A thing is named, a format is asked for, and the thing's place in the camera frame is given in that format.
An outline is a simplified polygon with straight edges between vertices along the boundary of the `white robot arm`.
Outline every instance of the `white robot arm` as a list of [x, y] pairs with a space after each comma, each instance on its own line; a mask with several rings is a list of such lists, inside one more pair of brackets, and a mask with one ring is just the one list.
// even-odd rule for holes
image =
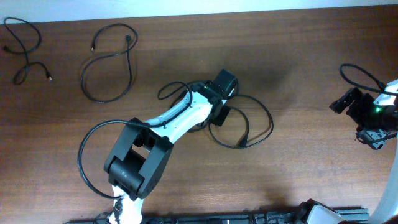
[[[168, 121], [163, 126], [125, 126], [104, 165], [114, 196], [118, 197], [114, 200], [110, 223], [141, 222], [143, 199], [158, 183], [174, 143], [189, 129], [206, 120], [221, 126], [229, 112], [224, 104], [232, 95], [237, 82], [232, 74], [222, 70], [213, 82], [191, 86], [192, 101], [189, 108], [185, 109], [190, 102], [190, 94], [187, 93], [184, 99], [167, 112], [146, 121], [151, 126]], [[133, 144], [144, 146], [150, 152], [148, 157], [144, 159], [132, 150]]]
[[[341, 68], [354, 67], [369, 74], [363, 68], [356, 65], [343, 64], [340, 73], [346, 79]], [[382, 90], [382, 93], [374, 99], [369, 93], [362, 94], [358, 88], [350, 89], [339, 100], [330, 105], [330, 108], [340, 114], [349, 107], [349, 115], [357, 124], [357, 138], [363, 144], [368, 144], [374, 150], [380, 150], [384, 143], [397, 136], [398, 131], [398, 80], [390, 82]], [[398, 143], [397, 151], [392, 165], [391, 173], [384, 190], [383, 196], [368, 223], [380, 224], [398, 215]], [[314, 205], [304, 217], [308, 224], [330, 223], [337, 224], [342, 221], [340, 215], [323, 205]]]

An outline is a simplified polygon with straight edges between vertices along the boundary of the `power cord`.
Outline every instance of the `power cord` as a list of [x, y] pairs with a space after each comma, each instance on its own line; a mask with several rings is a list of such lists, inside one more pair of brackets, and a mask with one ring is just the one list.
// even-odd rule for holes
[[[114, 213], [114, 219], [115, 219], [115, 221], [116, 221], [117, 224], [120, 224], [120, 214], [121, 214], [122, 211], [123, 211], [122, 200], [123, 200], [123, 198], [117, 199], [116, 203], [114, 204], [114, 206], [113, 206], [113, 208], [112, 208], [112, 212]], [[105, 222], [106, 222], [106, 223], [110, 223], [108, 220], [109, 220], [109, 217], [112, 215], [112, 212], [103, 212], [103, 213], [100, 213], [99, 215], [97, 215], [97, 216], [94, 218], [93, 224], [98, 224], [98, 220], [99, 220], [101, 217], [105, 217], [105, 219], [106, 219]]]
[[[83, 71], [81, 72], [81, 78], [80, 78], [80, 86], [81, 86], [81, 90], [83, 91], [83, 94], [91, 101], [95, 102], [95, 103], [110, 103], [110, 102], [114, 102], [118, 99], [120, 99], [122, 96], [124, 96], [131, 88], [131, 85], [133, 83], [133, 78], [132, 78], [132, 72], [131, 72], [131, 63], [130, 63], [130, 50], [134, 48], [134, 46], [137, 44], [138, 41], [138, 33], [136, 32], [136, 30], [134, 30], [131, 26], [127, 25], [127, 24], [123, 24], [123, 23], [115, 23], [115, 24], [111, 24], [108, 26], [104, 26], [102, 27], [97, 33], [95, 33], [94, 37], [93, 37], [93, 41], [91, 42], [91, 52], [94, 53], [95, 50], [95, 42], [97, 37], [100, 35], [100, 33], [102, 33], [104, 30], [109, 29], [111, 27], [116, 27], [116, 26], [124, 26], [127, 27], [128, 29], [130, 29], [134, 35], [136, 36], [136, 38], [132, 41], [131, 43], [131, 36], [130, 35], [126, 35], [126, 41], [127, 41], [127, 49], [123, 50], [122, 52], [117, 52], [117, 53], [113, 53], [113, 54], [107, 54], [107, 55], [103, 55], [100, 57], [95, 58], [94, 60], [90, 61], [84, 68]], [[85, 88], [85, 73], [87, 68], [92, 65], [93, 63], [105, 59], [105, 58], [110, 58], [110, 57], [115, 57], [118, 55], [122, 55], [122, 54], [127, 54], [127, 62], [129, 64], [129, 83], [127, 84], [126, 89], [117, 97], [110, 99], [110, 100], [99, 100], [96, 99], [94, 96], [91, 96], [86, 88]]]
[[256, 103], [258, 103], [258, 104], [262, 107], [262, 109], [267, 113], [269, 122], [270, 122], [270, 124], [271, 124], [271, 129], [270, 129], [270, 131], [268, 132], [268, 134], [267, 134], [266, 136], [264, 136], [262, 139], [260, 139], [259, 141], [255, 142], [255, 143], [252, 143], [252, 144], [250, 144], [250, 145], [247, 146], [246, 144], [247, 144], [247, 142], [248, 142], [248, 136], [249, 136], [249, 120], [248, 120], [248, 117], [243, 113], [243, 111], [241, 111], [241, 110], [239, 110], [239, 109], [237, 109], [237, 108], [235, 108], [235, 107], [230, 106], [230, 108], [232, 108], [232, 109], [234, 109], [234, 110], [237, 110], [237, 111], [243, 116], [243, 118], [244, 118], [244, 120], [245, 120], [245, 122], [246, 122], [246, 133], [245, 133], [245, 135], [243, 136], [243, 138], [238, 142], [237, 146], [229, 146], [229, 145], [227, 145], [227, 144], [224, 144], [224, 143], [220, 142], [220, 141], [214, 136], [213, 132], [211, 131], [211, 124], [209, 124], [209, 125], [208, 125], [208, 126], [209, 126], [209, 132], [210, 132], [210, 135], [211, 135], [211, 137], [213, 138], [213, 140], [214, 140], [217, 144], [219, 144], [220, 146], [227, 147], [228, 149], [247, 149], [247, 148], [249, 148], [249, 147], [256, 146], [256, 145], [262, 143], [263, 141], [265, 141], [265, 140], [272, 134], [272, 132], [273, 132], [273, 130], [274, 130], [274, 120], [272, 119], [272, 116], [271, 116], [271, 113], [269, 112], [269, 110], [266, 108], [266, 106], [265, 106], [263, 103], [261, 103], [259, 100], [257, 100], [257, 99], [256, 99], [255, 97], [253, 97], [253, 96], [244, 95], [244, 94], [237, 94], [237, 95], [234, 95], [233, 97], [244, 97], [244, 98], [249, 98], [249, 99], [251, 99], [251, 100], [254, 100]]
[[[343, 67], [356, 68], [359, 71], [365, 73], [365, 75], [367, 75], [368, 77], [370, 77], [371, 79], [373, 79], [376, 82], [376, 84], [378, 85], [380, 90], [375, 89], [375, 88], [371, 88], [371, 87], [368, 87], [368, 86], [364, 86], [364, 85], [358, 84], [356, 82], [353, 82], [352, 80], [347, 78], [347, 76], [344, 74]], [[379, 93], [379, 94], [386, 94], [386, 95], [390, 95], [390, 96], [398, 96], [398, 93], [391, 93], [391, 92], [388, 92], [388, 91], [384, 91], [384, 89], [386, 88], [386, 84], [384, 84], [383, 82], [378, 80], [376, 77], [374, 77], [372, 74], [370, 74], [368, 71], [366, 71], [365, 69], [363, 69], [363, 68], [361, 68], [361, 67], [359, 67], [357, 65], [354, 65], [354, 64], [351, 64], [351, 63], [344, 63], [344, 64], [340, 65], [339, 72], [340, 72], [341, 77], [343, 77], [344, 80], [346, 80], [349, 84], [351, 84], [353, 86], [356, 86], [358, 88], [361, 88], [361, 89], [364, 89], [364, 90], [367, 90], [367, 91], [372, 91], [372, 92], [375, 92], [375, 93]]]
[[[13, 33], [13, 31], [10, 30], [10, 28], [7, 26], [6, 21], [9, 20], [9, 19], [24, 22], [24, 23], [26, 23], [27, 25], [29, 25], [33, 30], [35, 30], [36, 33], [37, 33], [37, 35], [39, 36], [39, 39], [38, 39], [36, 45], [33, 46], [31, 49], [26, 50], [25, 45], [22, 43], [22, 41], [21, 41], [21, 40], [17, 37], [17, 35], [15, 35], [15, 33]], [[19, 52], [19, 51], [11, 50], [8, 46], [4, 46], [4, 47], [3, 47], [3, 50], [4, 50], [5, 52], [7, 52], [7, 53], [14, 54], [14, 55], [21, 55], [21, 54], [23, 54], [23, 55], [25, 55], [25, 60], [26, 60], [25, 66], [23, 66], [20, 70], [18, 70], [18, 72], [14, 75], [14, 78], [12, 79], [12, 83], [13, 83], [14, 85], [20, 85], [20, 84], [22, 84], [22, 83], [25, 81], [26, 77], [27, 77], [27, 72], [29, 71], [29, 67], [31, 67], [31, 66], [33, 66], [33, 65], [40, 65], [41, 67], [43, 67], [44, 70], [45, 70], [45, 76], [46, 76], [47, 80], [51, 81], [51, 80], [52, 80], [52, 76], [51, 76], [50, 72], [47, 70], [47, 67], [46, 67], [43, 63], [41, 63], [41, 62], [29, 62], [29, 58], [28, 58], [28, 56], [27, 56], [27, 54], [32, 53], [33, 51], [37, 50], [37, 49], [39, 48], [39, 45], [40, 45], [41, 42], [42, 42], [42, 35], [40, 34], [39, 30], [38, 30], [33, 24], [31, 24], [30, 22], [27, 22], [27, 21], [25, 21], [25, 20], [23, 20], [23, 19], [19, 19], [19, 18], [15, 18], [15, 17], [7, 17], [7, 18], [5, 18], [5, 19], [3, 20], [3, 23], [4, 23], [5, 28], [8, 30], [8, 32], [10, 32], [10, 34], [18, 41], [19, 45], [22, 47], [22, 49], [23, 49], [24, 51]], [[18, 78], [19, 78], [20, 74], [21, 74], [23, 71], [25, 71], [24, 76], [22, 77], [22, 79], [19, 80]]]
[[[198, 82], [203, 82], [203, 83], [205, 83], [204, 80], [195, 80], [195, 81], [192, 81], [192, 82], [188, 82], [187, 84], [194, 84], [194, 83], [198, 83]], [[258, 103], [258, 104], [262, 107], [262, 109], [267, 113], [268, 119], [269, 119], [270, 124], [271, 124], [271, 129], [270, 129], [269, 133], [268, 133], [264, 138], [262, 138], [262, 139], [259, 140], [258, 142], [255, 142], [255, 143], [253, 143], [253, 144], [250, 144], [250, 145], [248, 145], [248, 146], [246, 145], [246, 144], [248, 143], [248, 137], [249, 137], [249, 131], [250, 131], [249, 119], [248, 119], [248, 117], [244, 114], [243, 111], [241, 111], [240, 109], [238, 109], [238, 108], [236, 108], [236, 107], [233, 107], [233, 106], [229, 106], [229, 107], [230, 107], [231, 109], [236, 110], [237, 112], [239, 112], [239, 113], [242, 115], [242, 117], [243, 117], [243, 119], [244, 119], [244, 121], [245, 121], [245, 123], [246, 123], [246, 132], [244, 133], [244, 136], [238, 141], [237, 145], [235, 145], [235, 146], [229, 146], [229, 145], [224, 144], [224, 143], [222, 143], [221, 141], [219, 141], [219, 140], [214, 136], [213, 132], [211, 131], [211, 127], [210, 127], [210, 123], [209, 123], [209, 118], [206, 119], [205, 122], [203, 122], [203, 123], [201, 123], [201, 124], [198, 124], [198, 125], [197, 125], [198, 128], [189, 130], [188, 133], [194, 133], [194, 132], [197, 132], [197, 131], [201, 131], [201, 130], [205, 129], [205, 128], [208, 126], [208, 128], [209, 128], [209, 133], [210, 133], [211, 137], [213, 138], [213, 140], [214, 140], [218, 145], [223, 146], [223, 147], [227, 147], [228, 149], [247, 149], [247, 148], [249, 148], [249, 147], [256, 146], [256, 145], [260, 144], [261, 142], [265, 141], [265, 140], [271, 135], [271, 133], [272, 133], [273, 130], [274, 130], [274, 120], [272, 119], [271, 113], [270, 113], [269, 110], [266, 108], [266, 106], [265, 106], [264, 104], [262, 104], [259, 100], [257, 100], [256, 98], [254, 98], [254, 97], [252, 97], [252, 96], [249, 96], [249, 95], [242, 95], [242, 94], [239, 94], [239, 91], [240, 91], [240, 85], [239, 85], [239, 82], [238, 82], [238, 83], [236, 84], [236, 88], [235, 88], [235, 90], [234, 90], [234, 93], [233, 93], [231, 96], [227, 97], [227, 100], [230, 100], [230, 99], [232, 99], [232, 98], [234, 98], [234, 97], [244, 97], [244, 98], [249, 98], [250, 100], [254, 100], [256, 103]], [[181, 99], [185, 96], [185, 94], [187, 94], [187, 92], [186, 92], [186, 91], [183, 91], [183, 92], [173, 101], [173, 103], [170, 105], [170, 108], [173, 107], [173, 106], [177, 103], [178, 100], [181, 100]]]

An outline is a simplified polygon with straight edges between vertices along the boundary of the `wooden table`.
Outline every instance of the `wooden table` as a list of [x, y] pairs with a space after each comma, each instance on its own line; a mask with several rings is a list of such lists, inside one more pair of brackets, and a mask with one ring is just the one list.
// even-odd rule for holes
[[[86, 132], [107, 119], [153, 118], [172, 101], [156, 100], [161, 86], [212, 79], [222, 68], [239, 78], [241, 93], [269, 108], [274, 132], [263, 144], [241, 151], [218, 146], [207, 130], [184, 135], [143, 213], [269, 210], [309, 198], [372, 212], [396, 140], [373, 151], [355, 141], [354, 121], [328, 106], [351, 88], [338, 74], [341, 63], [358, 64], [385, 82], [397, 78], [397, 12], [397, 6], [385, 6], [36, 24], [43, 42], [29, 58], [46, 64], [53, 82], [32, 67], [24, 84], [12, 85], [24, 58], [0, 51], [0, 223], [60, 223], [110, 210], [112, 201], [94, 194], [78, 173], [77, 151]], [[91, 57], [93, 34], [115, 22], [139, 33], [131, 59], [136, 82], [114, 103], [92, 103], [80, 89], [82, 63]], [[10, 27], [26, 46], [34, 45], [37, 36], [25, 25]], [[18, 48], [4, 26], [0, 32], [2, 46]], [[98, 39], [97, 53], [124, 49], [126, 34], [123, 28], [107, 31]], [[96, 63], [87, 75], [92, 94], [116, 96], [128, 81], [126, 56]], [[374, 85], [358, 72], [350, 77]], [[257, 104], [230, 103], [249, 116], [250, 136], [267, 128]], [[122, 127], [99, 130], [83, 155], [88, 177], [108, 194], [103, 164]], [[236, 112], [215, 128], [229, 144], [243, 132]]]

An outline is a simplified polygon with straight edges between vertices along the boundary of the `wire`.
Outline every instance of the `wire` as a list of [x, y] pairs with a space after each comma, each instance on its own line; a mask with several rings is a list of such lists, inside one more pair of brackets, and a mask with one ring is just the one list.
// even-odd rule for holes
[[[267, 115], [268, 115], [269, 121], [270, 121], [270, 123], [271, 123], [271, 130], [269, 131], [269, 133], [268, 133], [264, 138], [262, 138], [262, 139], [259, 140], [258, 142], [255, 142], [255, 143], [253, 143], [253, 144], [250, 144], [250, 145], [248, 145], [248, 146], [239, 146], [240, 144], [238, 144], [238, 146], [229, 146], [229, 145], [227, 145], [227, 144], [224, 144], [224, 143], [220, 142], [220, 141], [214, 136], [213, 132], [211, 131], [211, 125], [209, 124], [208, 126], [209, 126], [209, 132], [210, 132], [211, 137], [213, 138], [213, 140], [214, 140], [217, 144], [219, 144], [220, 146], [223, 146], [223, 147], [227, 147], [228, 149], [247, 149], [247, 148], [249, 148], [249, 147], [256, 146], [256, 145], [262, 143], [263, 141], [265, 141], [265, 140], [272, 134], [272, 132], [273, 132], [273, 130], [274, 130], [274, 120], [272, 119], [271, 113], [269, 112], [269, 110], [266, 108], [266, 106], [265, 106], [264, 104], [262, 104], [259, 100], [257, 100], [256, 98], [254, 98], [254, 97], [252, 97], [252, 96], [243, 95], [243, 94], [238, 94], [238, 95], [235, 95], [234, 97], [249, 98], [249, 99], [251, 99], [251, 100], [254, 100], [256, 103], [258, 103], [258, 104], [262, 107], [262, 109], [264, 109], [264, 111], [265, 111], [265, 112], [267, 113]], [[247, 116], [244, 115], [244, 113], [243, 113], [242, 111], [240, 111], [240, 110], [238, 110], [238, 111], [243, 115], [243, 117], [244, 117], [244, 119], [245, 119], [245, 122], [246, 122], [246, 132], [247, 132], [247, 133], [246, 133], [246, 136], [245, 136], [244, 138], [247, 139], [247, 136], [249, 135], [249, 121], [248, 121]]]
[[98, 215], [94, 218], [92, 224], [99, 224], [99, 223], [98, 223], [98, 220], [99, 220], [101, 217], [105, 216], [106, 219], [108, 219], [109, 216], [110, 216], [111, 214], [112, 214], [112, 212], [103, 212], [103, 213], [98, 214]]
[[[27, 25], [29, 25], [31, 28], [33, 28], [33, 30], [35, 30], [36, 33], [37, 33], [37, 35], [39, 36], [39, 39], [38, 39], [36, 45], [33, 46], [31, 49], [26, 50], [25, 45], [22, 43], [22, 41], [21, 41], [21, 40], [17, 37], [17, 35], [15, 35], [15, 33], [13, 33], [13, 31], [10, 30], [10, 28], [7, 26], [6, 21], [9, 20], [9, 19], [24, 22], [24, 23], [26, 23]], [[7, 18], [5, 18], [5, 19], [3, 20], [3, 23], [4, 23], [4, 26], [6, 27], [6, 29], [10, 32], [10, 34], [18, 41], [18, 43], [19, 43], [19, 45], [22, 47], [23, 51], [19, 52], [19, 51], [11, 50], [8, 46], [4, 46], [4, 47], [3, 47], [3, 50], [4, 50], [5, 52], [7, 52], [7, 53], [10, 53], [10, 54], [15, 54], [15, 55], [23, 54], [23, 55], [25, 56], [25, 61], [26, 61], [25, 66], [23, 66], [23, 67], [14, 75], [14, 78], [12, 79], [12, 83], [13, 83], [14, 85], [20, 85], [20, 84], [22, 84], [22, 83], [25, 81], [26, 77], [27, 77], [27, 72], [29, 71], [29, 67], [32, 66], [32, 65], [41, 65], [41, 66], [44, 68], [44, 70], [45, 70], [45, 76], [46, 76], [46, 78], [47, 78], [48, 80], [52, 80], [52, 76], [51, 76], [50, 72], [47, 70], [46, 66], [45, 66], [43, 63], [41, 63], [41, 62], [31, 62], [31, 63], [29, 63], [29, 58], [28, 58], [28, 56], [27, 56], [27, 54], [32, 53], [33, 51], [37, 50], [37, 48], [39, 48], [39, 45], [40, 45], [41, 42], [42, 42], [42, 36], [41, 36], [39, 30], [38, 30], [33, 24], [31, 24], [30, 22], [27, 22], [27, 21], [25, 21], [25, 20], [23, 20], [23, 19], [19, 19], [19, 18], [15, 18], [15, 17], [7, 17]], [[22, 77], [21, 80], [18, 81], [18, 78], [19, 78], [20, 74], [21, 74], [23, 71], [25, 71], [24, 76]]]
[[[81, 78], [80, 78], [80, 86], [81, 86], [81, 90], [83, 91], [83, 94], [91, 101], [94, 101], [95, 103], [110, 103], [110, 102], [114, 102], [118, 99], [120, 99], [122, 96], [124, 96], [130, 89], [131, 89], [131, 85], [132, 85], [132, 72], [131, 72], [131, 63], [130, 63], [130, 50], [134, 48], [134, 46], [136, 46], [137, 41], [138, 41], [138, 33], [136, 32], [136, 30], [134, 30], [131, 26], [127, 25], [127, 24], [123, 24], [123, 23], [115, 23], [115, 24], [111, 24], [108, 26], [104, 26], [102, 27], [99, 31], [97, 31], [97, 33], [95, 33], [94, 37], [93, 37], [93, 41], [91, 42], [91, 52], [94, 52], [95, 50], [95, 42], [97, 37], [100, 35], [100, 33], [102, 33], [104, 30], [109, 29], [111, 27], [116, 27], [116, 26], [124, 26], [127, 27], [128, 29], [130, 29], [134, 35], [136, 36], [136, 38], [132, 41], [132, 44], [130, 45], [130, 41], [131, 41], [131, 36], [130, 35], [126, 35], [126, 40], [127, 40], [127, 49], [123, 50], [122, 52], [117, 52], [117, 53], [113, 53], [113, 54], [107, 54], [107, 55], [103, 55], [100, 57], [95, 58], [94, 60], [90, 61], [89, 63], [87, 63], [87, 65], [83, 68], [82, 72], [81, 72]], [[110, 57], [115, 57], [118, 55], [122, 55], [122, 54], [127, 54], [127, 63], [129, 65], [129, 83], [126, 87], [126, 89], [117, 97], [110, 99], [110, 100], [99, 100], [96, 99], [95, 97], [91, 96], [86, 88], [85, 88], [85, 73], [87, 68], [92, 65], [93, 63], [105, 59], [105, 58], [110, 58]]]
[[[205, 83], [206, 81], [205, 81], [205, 80], [195, 80], [195, 81], [192, 81], [192, 82], [188, 82], [187, 84], [194, 84], [194, 83], [198, 83], [198, 82], [203, 82], [203, 83]], [[248, 147], [251, 147], [251, 146], [255, 146], [255, 145], [257, 145], [257, 144], [263, 142], [264, 140], [266, 140], [266, 139], [271, 135], [271, 132], [272, 132], [273, 129], [274, 129], [274, 121], [272, 120], [272, 116], [271, 116], [270, 112], [268, 111], [268, 109], [267, 109], [259, 100], [255, 99], [254, 97], [248, 96], [248, 95], [240, 95], [240, 94], [239, 94], [239, 90], [240, 90], [240, 85], [239, 85], [239, 82], [237, 82], [236, 88], [235, 88], [235, 90], [234, 90], [234, 93], [233, 93], [231, 96], [227, 97], [227, 100], [230, 100], [230, 99], [234, 98], [235, 96], [238, 96], [238, 97], [250, 98], [250, 99], [254, 100], [255, 102], [259, 103], [259, 104], [263, 107], [263, 109], [266, 111], [266, 113], [267, 113], [267, 115], [268, 115], [268, 117], [269, 117], [269, 119], [270, 119], [270, 124], [271, 124], [271, 131], [269, 132], [269, 134], [268, 134], [265, 138], [261, 139], [260, 141], [254, 143], [254, 144], [251, 144], [251, 145], [249, 145], [249, 146], [246, 146], [246, 143], [247, 143], [248, 137], [249, 137], [249, 130], [250, 130], [250, 127], [249, 127], [249, 119], [248, 119], [248, 117], [244, 114], [243, 111], [241, 111], [240, 109], [238, 109], [238, 108], [236, 108], [236, 107], [233, 107], [233, 106], [229, 106], [229, 107], [230, 107], [231, 109], [233, 109], [233, 110], [238, 111], [238, 112], [242, 115], [242, 117], [244, 118], [244, 121], [245, 121], [245, 123], [246, 123], [246, 132], [245, 132], [245, 135], [239, 140], [239, 142], [237, 143], [237, 146], [229, 146], [229, 145], [223, 144], [222, 142], [220, 142], [219, 140], [217, 140], [217, 138], [214, 136], [214, 134], [213, 134], [212, 131], [211, 131], [209, 118], [207, 118], [207, 119], [206, 119], [204, 122], [202, 122], [201, 124], [198, 124], [197, 126], [198, 126], [199, 128], [190, 129], [190, 130], [188, 130], [187, 132], [188, 132], [188, 133], [195, 133], [195, 132], [201, 131], [201, 130], [205, 129], [207, 126], [209, 126], [210, 135], [211, 135], [211, 137], [215, 140], [215, 142], [216, 142], [217, 144], [219, 144], [220, 146], [224, 146], [224, 147], [227, 147], [227, 148], [230, 148], [230, 149], [245, 149], [245, 148], [248, 148]], [[172, 104], [170, 105], [170, 108], [173, 107], [173, 106], [176, 104], [176, 102], [177, 102], [178, 100], [182, 99], [182, 98], [185, 96], [185, 94], [186, 94], [186, 92], [183, 91], [183, 92], [172, 102]]]
[[117, 224], [120, 224], [120, 214], [123, 212], [122, 200], [122, 197], [117, 199], [116, 203], [113, 206], [114, 220]]
[[157, 94], [157, 99], [158, 100], [164, 100], [168, 97], [170, 97], [171, 95], [173, 95], [174, 93], [176, 93], [176, 91], [173, 91], [171, 94], [168, 94], [165, 97], [160, 97], [160, 94], [162, 93], [162, 91], [164, 91], [166, 88], [168, 88], [171, 85], [174, 84], [182, 84], [183, 86], [185, 86], [189, 92], [190, 95], [190, 99], [189, 102], [187, 103], [187, 105], [178, 113], [176, 113], [174, 116], [172, 116], [171, 118], [169, 118], [167, 121], [161, 122], [159, 124], [141, 124], [141, 123], [136, 123], [136, 122], [132, 122], [132, 121], [125, 121], [125, 120], [121, 120], [121, 119], [115, 119], [115, 120], [109, 120], [109, 121], [104, 121], [102, 123], [97, 124], [96, 126], [92, 127], [86, 134], [86, 136], [83, 138], [83, 140], [81, 141], [80, 147], [79, 147], [79, 151], [78, 151], [78, 157], [77, 157], [77, 163], [78, 163], [78, 169], [79, 169], [79, 173], [81, 175], [81, 178], [83, 179], [83, 181], [85, 182], [85, 184], [95, 193], [97, 193], [98, 195], [104, 197], [104, 198], [108, 198], [108, 199], [119, 199], [121, 196], [110, 196], [107, 195], [103, 192], [101, 192], [100, 190], [98, 190], [96, 187], [94, 187], [94, 185], [87, 179], [86, 174], [84, 173], [83, 170], [83, 165], [81, 163], [81, 158], [83, 155], [83, 150], [84, 147], [87, 143], [88, 138], [99, 128], [109, 125], [109, 124], [128, 124], [128, 125], [132, 125], [132, 126], [137, 126], [137, 127], [143, 127], [143, 128], [159, 128], [162, 126], [165, 126], [167, 123], [171, 122], [173, 119], [175, 119], [176, 117], [178, 117], [181, 113], [183, 113], [187, 108], [189, 108], [192, 104], [192, 99], [193, 99], [193, 95], [192, 95], [192, 90], [189, 87], [188, 84], [184, 83], [184, 82], [180, 82], [180, 81], [176, 81], [176, 82], [171, 82], [169, 84], [167, 84], [166, 86], [164, 86], [163, 88], [161, 88]]
[[[356, 68], [359, 71], [365, 73], [365, 75], [367, 75], [368, 77], [370, 77], [371, 79], [373, 79], [376, 82], [376, 84], [378, 85], [380, 90], [375, 89], [375, 88], [371, 88], [371, 87], [368, 87], [368, 86], [364, 86], [364, 85], [358, 84], [356, 82], [353, 82], [352, 80], [347, 78], [347, 76], [344, 74], [343, 67], [353, 67], [353, 68]], [[398, 93], [391, 93], [391, 92], [388, 92], [388, 91], [384, 91], [384, 89], [386, 88], [386, 85], [383, 82], [380, 82], [376, 77], [374, 77], [368, 71], [366, 71], [365, 69], [363, 69], [363, 68], [361, 68], [361, 67], [359, 67], [357, 65], [353, 65], [353, 64], [350, 64], [350, 63], [344, 63], [344, 64], [340, 65], [339, 72], [340, 72], [340, 75], [344, 78], [344, 80], [346, 80], [349, 84], [351, 84], [353, 86], [356, 86], [358, 88], [362, 88], [362, 89], [367, 90], [367, 91], [372, 91], [372, 92], [375, 92], [375, 93], [379, 93], [379, 94], [386, 94], [386, 95], [390, 95], [390, 96], [398, 96]]]

